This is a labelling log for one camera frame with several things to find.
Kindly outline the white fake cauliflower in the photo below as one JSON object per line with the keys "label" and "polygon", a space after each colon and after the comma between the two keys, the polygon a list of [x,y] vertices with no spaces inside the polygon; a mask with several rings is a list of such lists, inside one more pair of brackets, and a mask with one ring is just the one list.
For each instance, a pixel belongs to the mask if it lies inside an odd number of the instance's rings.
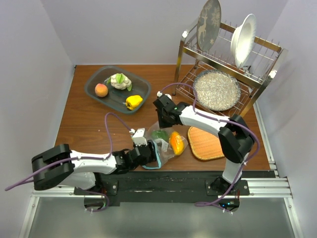
{"label": "white fake cauliflower", "polygon": [[116,73],[106,80],[106,84],[118,90],[132,90],[132,81],[123,73]]}

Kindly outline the orange fake fruit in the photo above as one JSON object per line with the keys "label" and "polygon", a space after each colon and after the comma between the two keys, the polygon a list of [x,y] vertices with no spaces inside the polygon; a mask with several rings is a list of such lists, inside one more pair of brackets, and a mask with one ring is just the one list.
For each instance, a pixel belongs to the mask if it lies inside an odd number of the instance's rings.
{"label": "orange fake fruit", "polygon": [[185,149],[183,137],[176,131],[172,132],[169,137],[170,146],[175,155],[180,155]]}

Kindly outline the green fake vegetable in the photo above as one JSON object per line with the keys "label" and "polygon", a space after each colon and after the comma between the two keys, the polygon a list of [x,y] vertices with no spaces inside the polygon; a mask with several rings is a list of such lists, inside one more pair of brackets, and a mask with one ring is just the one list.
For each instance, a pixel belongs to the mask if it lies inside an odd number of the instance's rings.
{"label": "green fake vegetable", "polygon": [[165,131],[165,130],[155,130],[151,133],[151,137],[153,140],[156,140],[156,139],[162,139],[164,141],[168,141],[169,140],[169,135],[168,133]]}

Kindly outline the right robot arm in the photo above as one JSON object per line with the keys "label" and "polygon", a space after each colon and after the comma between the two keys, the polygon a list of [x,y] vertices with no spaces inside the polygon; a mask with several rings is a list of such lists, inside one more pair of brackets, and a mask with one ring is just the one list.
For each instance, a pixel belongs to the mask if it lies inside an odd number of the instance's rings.
{"label": "right robot arm", "polygon": [[192,126],[219,139],[226,158],[220,188],[227,195],[233,194],[238,189],[237,181],[241,177],[243,166],[254,156],[250,155],[253,146],[257,145],[257,151],[260,148],[257,136],[247,127],[243,118],[239,115],[214,115],[184,102],[175,104],[166,94],[157,97],[153,104],[160,128]]}

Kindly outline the yellow fake bell pepper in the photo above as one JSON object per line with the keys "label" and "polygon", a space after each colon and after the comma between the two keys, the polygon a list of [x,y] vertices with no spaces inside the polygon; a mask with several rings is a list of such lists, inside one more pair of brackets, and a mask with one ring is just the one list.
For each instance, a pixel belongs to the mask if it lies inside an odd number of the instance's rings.
{"label": "yellow fake bell pepper", "polygon": [[140,95],[132,95],[126,99],[125,105],[127,109],[134,110],[136,109],[143,101],[143,98]]}

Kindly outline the fake brown egg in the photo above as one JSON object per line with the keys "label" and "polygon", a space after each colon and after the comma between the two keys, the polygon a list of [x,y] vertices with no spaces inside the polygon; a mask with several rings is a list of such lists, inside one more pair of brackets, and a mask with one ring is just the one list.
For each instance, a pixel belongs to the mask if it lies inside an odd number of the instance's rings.
{"label": "fake brown egg", "polygon": [[102,83],[98,83],[95,86],[95,94],[100,98],[106,97],[108,94],[107,86]]}

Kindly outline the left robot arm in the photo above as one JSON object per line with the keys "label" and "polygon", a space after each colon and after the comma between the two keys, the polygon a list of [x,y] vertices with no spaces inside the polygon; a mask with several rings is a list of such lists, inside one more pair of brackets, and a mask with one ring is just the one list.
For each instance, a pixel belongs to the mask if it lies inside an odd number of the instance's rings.
{"label": "left robot arm", "polygon": [[58,185],[78,187],[91,194],[103,188],[97,174],[119,175],[159,160],[155,142],[134,146],[107,154],[87,154],[70,150],[68,144],[60,144],[32,158],[34,189],[48,190]]}

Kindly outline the clear zip top bag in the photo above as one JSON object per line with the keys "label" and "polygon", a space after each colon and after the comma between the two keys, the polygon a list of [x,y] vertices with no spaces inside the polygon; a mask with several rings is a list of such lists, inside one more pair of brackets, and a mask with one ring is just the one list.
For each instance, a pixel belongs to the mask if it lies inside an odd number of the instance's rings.
{"label": "clear zip top bag", "polygon": [[[152,137],[151,137],[151,133],[153,131],[155,131],[155,130],[160,130],[160,129],[165,130],[168,133],[169,137],[170,137],[172,132],[176,131],[172,127],[170,127],[170,128],[160,128],[159,127],[159,122],[157,121],[156,123],[154,123],[147,130],[146,138],[149,139],[149,140],[153,140]],[[186,147],[188,145],[188,141],[187,141],[187,139],[184,136],[182,136],[182,137],[183,137],[183,142],[185,144],[185,149],[186,149]],[[158,150],[159,150],[159,154],[160,154],[160,161],[161,161],[160,167],[156,168],[156,169],[160,169],[164,164],[166,164],[168,162],[169,159],[171,159],[171,158],[173,158],[173,157],[175,157],[177,155],[174,154],[174,152],[173,152],[173,150],[172,150],[172,148],[170,146],[169,140],[167,142],[162,140],[162,139],[156,139],[156,140],[153,140],[153,141],[158,146]],[[148,165],[148,166],[149,166],[148,168],[150,168],[150,170],[154,170],[154,167],[156,167],[157,164],[151,164],[151,165]]]}

